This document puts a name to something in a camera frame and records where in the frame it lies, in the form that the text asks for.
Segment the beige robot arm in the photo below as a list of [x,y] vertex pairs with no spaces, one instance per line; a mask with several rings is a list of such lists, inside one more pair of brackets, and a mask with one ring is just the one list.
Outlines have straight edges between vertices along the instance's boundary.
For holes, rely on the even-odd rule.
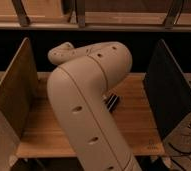
[[56,66],[47,81],[48,99],[84,171],[142,171],[103,100],[131,69],[128,48],[120,42],[80,48],[65,42],[48,59]]

